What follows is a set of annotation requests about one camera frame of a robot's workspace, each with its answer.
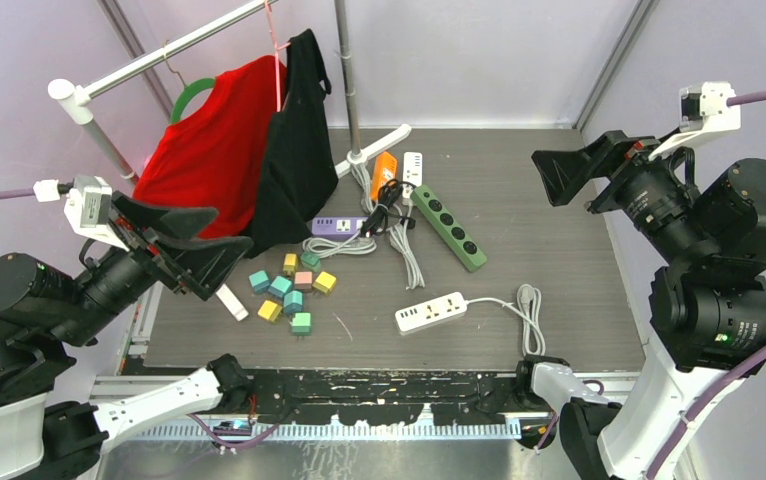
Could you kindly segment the yellow plug adapter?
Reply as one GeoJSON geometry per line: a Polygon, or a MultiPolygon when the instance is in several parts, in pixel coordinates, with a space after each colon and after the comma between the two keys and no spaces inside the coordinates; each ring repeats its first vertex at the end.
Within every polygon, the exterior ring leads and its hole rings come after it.
{"type": "Polygon", "coordinates": [[[293,276],[298,271],[299,257],[296,253],[286,253],[282,263],[282,273],[286,276],[293,276]]]}

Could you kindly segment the purple power strip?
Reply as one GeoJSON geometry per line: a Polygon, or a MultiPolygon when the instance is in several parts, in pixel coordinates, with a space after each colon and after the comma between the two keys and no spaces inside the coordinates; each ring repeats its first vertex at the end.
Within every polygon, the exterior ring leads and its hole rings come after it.
{"type": "Polygon", "coordinates": [[[364,216],[318,216],[312,220],[313,237],[343,242],[360,231],[364,216]]]}

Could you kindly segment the orange power strip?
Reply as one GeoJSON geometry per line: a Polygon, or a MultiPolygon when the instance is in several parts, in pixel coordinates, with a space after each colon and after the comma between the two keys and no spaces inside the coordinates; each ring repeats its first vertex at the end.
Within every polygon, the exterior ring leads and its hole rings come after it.
{"type": "Polygon", "coordinates": [[[395,156],[384,151],[376,157],[369,193],[372,202],[378,201],[379,190],[397,177],[397,171],[398,160],[395,156]]]}

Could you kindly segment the teal adapters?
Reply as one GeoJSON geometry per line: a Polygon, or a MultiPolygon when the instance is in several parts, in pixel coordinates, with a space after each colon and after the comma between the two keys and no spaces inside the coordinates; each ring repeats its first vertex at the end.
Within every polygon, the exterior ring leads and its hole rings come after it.
{"type": "Polygon", "coordinates": [[[302,312],[304,308],[304,296],[301,291],[292,290],[283,297],[283,313],[292,316],[302,312]]]}

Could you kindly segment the pink plug adapter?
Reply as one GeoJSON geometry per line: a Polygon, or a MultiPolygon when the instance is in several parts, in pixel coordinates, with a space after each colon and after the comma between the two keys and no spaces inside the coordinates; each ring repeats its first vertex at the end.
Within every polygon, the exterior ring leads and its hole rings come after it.
{"type": "Polygon", "coordinates": [[[314,273],[311,271],[298,271],[294,275],[293,287],[301,292],[309,292],[313,289],[314,273]]]}

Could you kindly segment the green power strip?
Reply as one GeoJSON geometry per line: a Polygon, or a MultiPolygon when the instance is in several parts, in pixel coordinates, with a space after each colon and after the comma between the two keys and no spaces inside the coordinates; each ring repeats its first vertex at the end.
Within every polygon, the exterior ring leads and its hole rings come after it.
{"type": "Polygon", "coordinates": [[[487,262],[483,250],[428,185],[415,187],[410,199],[467,271],[476,272],[487,262]]]}

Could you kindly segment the white power strip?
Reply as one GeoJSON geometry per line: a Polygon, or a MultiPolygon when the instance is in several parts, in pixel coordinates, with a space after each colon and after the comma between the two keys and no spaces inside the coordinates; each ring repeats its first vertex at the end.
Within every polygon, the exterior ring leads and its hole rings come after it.
{"type": "Polygon", "coordinates": [[[402,199],[405,204],[411,203],[412,191],[423,184],[423,154],[420,152],[405,152],[403,156],[402,182],[404,189],[402,199]]]}
{"type": "Polygon", "coordinates": [[[462,317],[467,308],[464,296],[452,292],[398,310],[395,321],[399,333],[408,335],[462,317]]]}

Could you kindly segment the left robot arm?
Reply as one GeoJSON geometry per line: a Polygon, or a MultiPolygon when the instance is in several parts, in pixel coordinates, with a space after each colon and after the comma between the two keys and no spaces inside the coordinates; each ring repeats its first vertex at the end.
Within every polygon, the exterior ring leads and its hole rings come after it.
{"type": "Polygon", "coordinates": [[[214,208],[169,208],[121,192],[68,193],[65,213],[107,252],[72,277],[24,253],[0,257],[0,479],[74,479],[136,434],[179,416],[244,409],[251,388],[225,354],[183,379],[124,400],[48,403],[75,364],[69,347],[92,346],[156,284],[208,299],[251,248],[245,236],[201,231],[214,208]]]}

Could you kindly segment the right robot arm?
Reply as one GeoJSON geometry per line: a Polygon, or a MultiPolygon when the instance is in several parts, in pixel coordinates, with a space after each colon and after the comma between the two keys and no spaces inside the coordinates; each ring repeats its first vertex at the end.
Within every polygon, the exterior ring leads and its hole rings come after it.
{"type": "Polygon", "coordinates": [[[605,178],[587,210],[625,213],[664,265],[651,283],[644,366],[625,402],[540,355],[521,363],[515,400],[555,411],[581,478],[668,479],[711,410],[766,361],[766,159],[736,161],[705,190],[686,134],[608,131],[582,149],[532,159],[556,207],[605,178]]]}

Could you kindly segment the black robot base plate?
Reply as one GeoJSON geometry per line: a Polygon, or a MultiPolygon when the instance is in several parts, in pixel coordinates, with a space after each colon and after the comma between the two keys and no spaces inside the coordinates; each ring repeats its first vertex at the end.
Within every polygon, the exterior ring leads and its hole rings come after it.
{"type": "Polygon", "coordinates": [[[247,372],[242,390],[210,414],[252,414],[266,424],[415,424],[428,409],[435,426],[488,425],[550,407],[525,375],[496,371],[277,370],[247,372]]]}

